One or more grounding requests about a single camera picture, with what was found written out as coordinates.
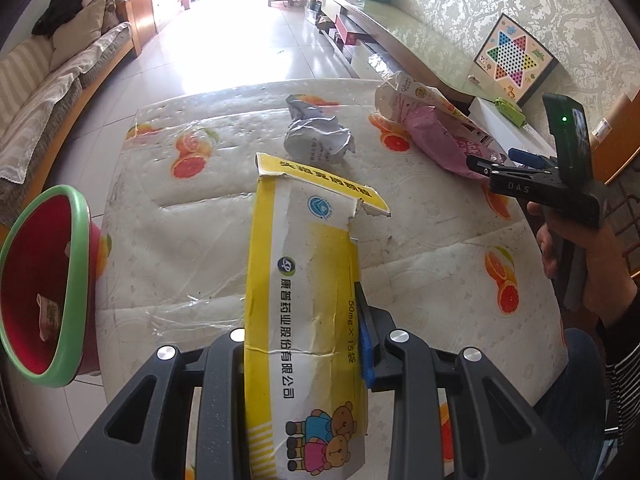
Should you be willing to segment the long TV cabinet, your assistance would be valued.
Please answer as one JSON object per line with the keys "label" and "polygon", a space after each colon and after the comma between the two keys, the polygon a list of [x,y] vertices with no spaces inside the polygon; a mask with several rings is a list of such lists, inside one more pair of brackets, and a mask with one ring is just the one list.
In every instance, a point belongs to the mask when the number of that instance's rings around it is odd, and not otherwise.
{"label": "long TV cabinet", "polygon": [[414,79],[439,88],[450,101],[492,101],[500,88],[482,73],[472,55],[440,32],[389,3],[371,0],[322,0],[329,18],[344,16],[367,33]]}

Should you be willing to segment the yellow white medicine box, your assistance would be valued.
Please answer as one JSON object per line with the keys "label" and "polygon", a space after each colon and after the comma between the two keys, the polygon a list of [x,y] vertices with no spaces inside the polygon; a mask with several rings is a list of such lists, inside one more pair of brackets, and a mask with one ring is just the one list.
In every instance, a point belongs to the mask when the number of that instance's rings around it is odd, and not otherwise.
{"label": "yellow white medicine box", "polygon": [[244,392],[255,479],[347,479],[366,459],[355,285],[370,186],[259,153],[245,298]]}

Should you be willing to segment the red bin with green rim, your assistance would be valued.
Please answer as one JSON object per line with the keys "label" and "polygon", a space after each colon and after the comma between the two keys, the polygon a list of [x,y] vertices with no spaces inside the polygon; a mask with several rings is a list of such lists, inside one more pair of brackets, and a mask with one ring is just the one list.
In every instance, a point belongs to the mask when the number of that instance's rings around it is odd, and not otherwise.
{"label": "red bin with green rim", "polygon": [[38,195],[1,249],[1,342],[35,385],[58,388],[99,368],[96,260],[101,231],[69,185]]}

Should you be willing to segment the green small package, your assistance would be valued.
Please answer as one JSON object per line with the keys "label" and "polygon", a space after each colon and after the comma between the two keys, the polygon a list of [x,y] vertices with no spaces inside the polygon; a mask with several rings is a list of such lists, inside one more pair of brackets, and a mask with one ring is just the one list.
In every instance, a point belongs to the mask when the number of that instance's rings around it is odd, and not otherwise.
{"label": "green small package", "polygon": [[494,101],[496,110],[515,127],[523,128],[527,124],[527,119],[522,110],[509,100],[497,98]]}

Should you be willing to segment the pink plastic bag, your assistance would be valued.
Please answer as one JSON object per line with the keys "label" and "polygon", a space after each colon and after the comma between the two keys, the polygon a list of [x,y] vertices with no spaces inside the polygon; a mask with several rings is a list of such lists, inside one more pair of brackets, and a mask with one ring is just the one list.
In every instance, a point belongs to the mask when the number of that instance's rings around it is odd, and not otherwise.
{"label": "pink plastic bag", "polygon": [[440,168],[470,180],[485,179],[466,164],[468,155],[490,159],[496,154],[488,146],[492,137],[484,131],[434,106],[413,110],[405,121],[405,128],[414,144]]}

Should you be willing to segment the beige cushion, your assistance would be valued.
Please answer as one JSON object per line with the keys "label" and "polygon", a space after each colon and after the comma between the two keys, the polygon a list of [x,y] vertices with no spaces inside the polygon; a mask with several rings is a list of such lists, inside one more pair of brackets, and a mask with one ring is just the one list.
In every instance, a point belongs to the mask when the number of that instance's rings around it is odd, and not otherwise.
{"label": "beige cushion", "polygon": [[52,36],[50,71],[54,72],[76,54],[101,37],[105,0],[92,0]]}

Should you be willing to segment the patterned cushion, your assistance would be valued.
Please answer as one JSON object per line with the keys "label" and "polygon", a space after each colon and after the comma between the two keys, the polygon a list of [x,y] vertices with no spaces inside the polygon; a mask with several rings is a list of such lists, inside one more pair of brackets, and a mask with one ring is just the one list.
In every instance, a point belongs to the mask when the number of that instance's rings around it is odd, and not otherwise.
{"label": "patterned cushion", "polygon": [[104,15],[101,34],[106,34],[109,30],[120,23],[117,15],[116,0],[104,0]]}

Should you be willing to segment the striped wooden sofa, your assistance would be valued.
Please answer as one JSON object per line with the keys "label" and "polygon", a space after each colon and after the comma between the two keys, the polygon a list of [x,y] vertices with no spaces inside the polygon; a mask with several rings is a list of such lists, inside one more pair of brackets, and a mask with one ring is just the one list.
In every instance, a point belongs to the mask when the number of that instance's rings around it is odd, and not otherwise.
{"label": "striped wooden sofa", "polygon": [[140,51],[130,0],[120,23],[50,71],[52,37],[30,35],[1,59],[1,226],[9,229],[43,189],[91,98],[130,52]]}

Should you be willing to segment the black bag on sofa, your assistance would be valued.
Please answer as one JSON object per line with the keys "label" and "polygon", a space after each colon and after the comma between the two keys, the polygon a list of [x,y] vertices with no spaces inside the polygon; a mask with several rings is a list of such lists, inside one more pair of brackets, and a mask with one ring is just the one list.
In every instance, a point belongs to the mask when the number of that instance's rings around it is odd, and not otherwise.
{"label": "black bag on sofa", "polygon": [[82,0],[50,0],[47,10],[32,28],[32,36],[51,38],[62,25],[70,22],[82,9]]}

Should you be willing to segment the white cardboard box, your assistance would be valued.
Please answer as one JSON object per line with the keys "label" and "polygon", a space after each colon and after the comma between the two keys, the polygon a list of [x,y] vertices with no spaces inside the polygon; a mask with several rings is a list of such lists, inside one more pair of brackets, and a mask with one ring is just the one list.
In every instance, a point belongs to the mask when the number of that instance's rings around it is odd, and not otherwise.
{"label": "white cardboard box", "polygon": [[491,102],[475,98],[470,105],[469,118],[485,131],[507,152],[518,148],[529,153],[554,156],[554,147],[530,125],[520,128],[500,114]]}

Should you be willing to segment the crumpled white paper ball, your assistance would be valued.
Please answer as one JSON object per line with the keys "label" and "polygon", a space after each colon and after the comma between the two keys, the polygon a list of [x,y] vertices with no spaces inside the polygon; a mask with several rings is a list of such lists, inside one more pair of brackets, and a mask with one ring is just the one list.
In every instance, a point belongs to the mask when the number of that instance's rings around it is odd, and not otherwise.
{"label": "crumpled white paper ball", "polygon": [[322,167],[340,164],[347,153],[356,153],[355,138],[335,115],[307,103],[299,94],[285,100],[291,115],[283,146],[296,162]]}

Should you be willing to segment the chinese checkers board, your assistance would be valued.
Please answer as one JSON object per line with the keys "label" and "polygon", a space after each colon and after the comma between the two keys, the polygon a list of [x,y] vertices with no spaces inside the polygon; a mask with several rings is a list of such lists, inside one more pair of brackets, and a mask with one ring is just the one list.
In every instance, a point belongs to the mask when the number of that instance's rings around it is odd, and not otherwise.
{"label": "chinese checkers board", "polygon": [[524,105],[558,65],[534,36],[501,13],[474,63],[518,106]]}

